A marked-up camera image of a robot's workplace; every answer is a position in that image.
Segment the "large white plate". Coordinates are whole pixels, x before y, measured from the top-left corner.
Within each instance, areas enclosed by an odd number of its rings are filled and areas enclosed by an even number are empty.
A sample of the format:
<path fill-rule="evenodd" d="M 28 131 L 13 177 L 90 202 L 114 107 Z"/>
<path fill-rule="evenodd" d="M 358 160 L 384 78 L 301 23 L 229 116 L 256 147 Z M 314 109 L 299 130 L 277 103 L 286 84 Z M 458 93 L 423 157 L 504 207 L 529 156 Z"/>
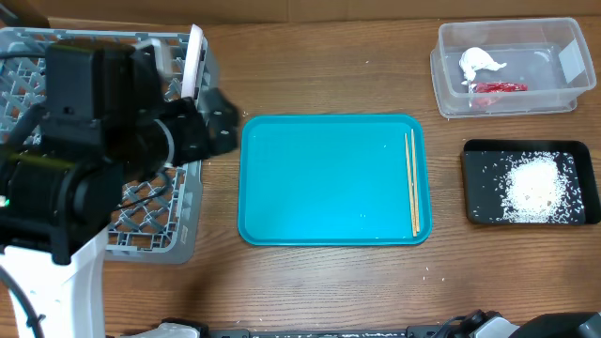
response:
<path fill-rule="evenodd" d="M 199 62 L 202 53 L 203 30 L 196 24 L 191 27 L 185 55 L 181 87 L 182 98 L 194 98 Z"/>

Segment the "wooden chopstick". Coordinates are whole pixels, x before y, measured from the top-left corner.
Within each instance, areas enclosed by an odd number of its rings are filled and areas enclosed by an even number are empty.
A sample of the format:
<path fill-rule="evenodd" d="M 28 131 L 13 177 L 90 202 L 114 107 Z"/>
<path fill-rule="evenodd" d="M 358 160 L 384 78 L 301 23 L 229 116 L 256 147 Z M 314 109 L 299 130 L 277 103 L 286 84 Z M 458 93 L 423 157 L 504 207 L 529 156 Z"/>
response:
<path fill-rule="evenodd" d="M 420 225 L 420 206 L 419 206 L 419 194 L 418 194 L 418 181 L 417 181 L 417 164 L 416 164 L 416 149 L 415 149 L 415 133 L 414 130 L 410 132 L 411 141 L 411 164 L 412 164 L 412 186 L 413 186 L 413 197 L 414 197 L 414 211 L 415 211 L 415 230 L 416 234 L 421 231 Z"/>
<path fill-rule="evenodd" d="M 412 236 L 417 237 L 417 221 L 416 221 L 416 212 L 415 212 L 415 204 L 414 204 L 414 193 L 413 193 L 413 180 L 411 173 L 411 161 L 409 155 L 409 145 L 408 145 L 408 135 L 405 134 L 405 150 L 406 150 L 406 163 L 407 163 L 407 175 L 408 175 L 408 196 L 409 196 L 409 207 L 410 207 L 410 217 L 411 217 L 411 229 Z"/>

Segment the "white tissue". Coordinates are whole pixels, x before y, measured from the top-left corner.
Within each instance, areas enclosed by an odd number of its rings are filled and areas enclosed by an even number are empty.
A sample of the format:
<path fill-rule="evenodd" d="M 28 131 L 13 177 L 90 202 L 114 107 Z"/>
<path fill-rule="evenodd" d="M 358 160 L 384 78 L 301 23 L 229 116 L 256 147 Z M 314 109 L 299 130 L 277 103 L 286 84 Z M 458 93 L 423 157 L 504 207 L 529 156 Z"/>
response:
<path fill-rule="evenodd" d="M 467 49 L 461 55 L 458 64 L 464 74 L 463 85 L 469 85 L 473 82 L 478 70 L 497 71 L 507 66 L 506 63 L 496 62 L 488 52 L 479 47 Z"/>

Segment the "red snack wrapper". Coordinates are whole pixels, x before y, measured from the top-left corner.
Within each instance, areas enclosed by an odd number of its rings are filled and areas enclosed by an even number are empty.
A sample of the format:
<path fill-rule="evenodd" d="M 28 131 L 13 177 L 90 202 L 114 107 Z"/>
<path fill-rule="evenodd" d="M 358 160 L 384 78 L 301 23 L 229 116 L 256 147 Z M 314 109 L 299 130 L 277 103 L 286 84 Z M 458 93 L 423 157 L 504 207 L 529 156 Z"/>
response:
<path fill-rule="evenodd" d="M 511 93 L 528 90 L 526 84 L 511 82 L 472 83 L 469 86 L 469 92 L 472 94 Z M 470 107 L 485 108 L 499 100 L 500 98 L 497 97 L 475 98 L 470 101 Z"/>

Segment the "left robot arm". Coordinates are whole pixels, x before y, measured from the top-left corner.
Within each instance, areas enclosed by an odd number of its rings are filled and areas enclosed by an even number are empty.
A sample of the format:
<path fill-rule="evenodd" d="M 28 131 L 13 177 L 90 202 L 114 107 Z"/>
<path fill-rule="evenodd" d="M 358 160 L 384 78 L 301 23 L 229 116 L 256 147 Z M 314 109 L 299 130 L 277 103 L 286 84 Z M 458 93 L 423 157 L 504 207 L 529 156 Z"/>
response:
<path fill-rule="evenodd" d="M 171 54 L 155 39 L 63 39 L 43 58 L 46 98 L 1 145 L 1 281 L 22 337 L 101 337 L 123 187 L 233 151 L 239 110 L 217 88 L 167 100 Z"/>

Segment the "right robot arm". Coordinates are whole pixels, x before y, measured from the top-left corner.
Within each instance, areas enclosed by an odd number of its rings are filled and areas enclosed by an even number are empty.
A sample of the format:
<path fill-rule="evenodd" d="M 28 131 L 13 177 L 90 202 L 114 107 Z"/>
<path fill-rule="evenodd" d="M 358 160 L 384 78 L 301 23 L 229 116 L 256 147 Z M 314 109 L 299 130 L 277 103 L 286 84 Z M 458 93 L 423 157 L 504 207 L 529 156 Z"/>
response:
<path fill-rule="evenodd" d="M 539 315 L 523 325 L 517 325 L 498 312 L 477 310 L 467 316 L 449 319 L 433 337 L 600 338 L 600 313 Z"/>

